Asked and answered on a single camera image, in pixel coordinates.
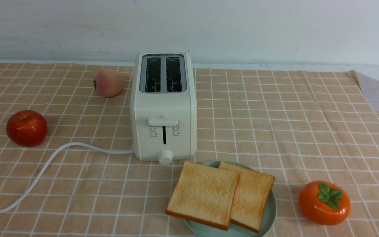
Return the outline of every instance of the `plate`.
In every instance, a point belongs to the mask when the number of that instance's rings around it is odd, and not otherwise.
[[[250,169],[248,166],[243,165],[237,162],[225,161],[232,163],[234,165],[239,165],[241,167]],[[206,162],[203,165],[218,168],[220,161],[210,161]],[[184,220],[188,227],[191,229],[194,234],[199,237],[263,237],[265,236],[274,225],[277,216],[277,203],[274,196],[273,190],[270,192],[270,197],[267,201],[266,207],[264,209],[263,219],[261,222],[260,233],[254,233],[245,228],[237,226],[235,224],[230,224],[228,231],[221,230],[218,228],[210,227],[198,222],[193,222],[189,220]]]

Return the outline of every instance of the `persimmon leaf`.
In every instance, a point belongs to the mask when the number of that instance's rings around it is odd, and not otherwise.
[[[328,192],[330,191],[330,186],[328,186],[327,184],[325,183],[320,183],[318,185],[318,188],[320,189],[320,191],[323,193],[323,194],[328,194]]]
[[[331,199],[331,198],[328,200],[327,204],[328,204],[331,208],[336,209],[336,210],[337,210],[337,209],[339,208],[339,206],[340,206],[339,201],[334,200],[334,199]]]
[[[330,189],[328,196],[331,199],[338,200],[343,196],[343,192],[338,189]]]
[[[324,194],[322,194],[322,193],[318,193],[317,198],[318,198],[320,201],[322,201],[322,202],[325,202],[325,203],[328,202],[328,198],[327,198]]]

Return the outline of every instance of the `toaster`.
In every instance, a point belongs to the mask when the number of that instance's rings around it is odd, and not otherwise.
[[[131,79],[133,150],[141,161],[169,165],[197,150],[197,98],[190,55],[139,54]]]

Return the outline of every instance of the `white wall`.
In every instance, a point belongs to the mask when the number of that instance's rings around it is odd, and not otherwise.
[[[379,65],[377,0],[0,0],[0,60]]]

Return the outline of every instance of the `toasted bread slice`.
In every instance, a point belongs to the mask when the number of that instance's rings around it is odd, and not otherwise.
[[[240,174],[185,161],[166,214],[229,230]]]
[[[259,233],[264,209],[275,177],[227,162],[220,162],[218,168],[240,173],[232,205],[231,222]]]

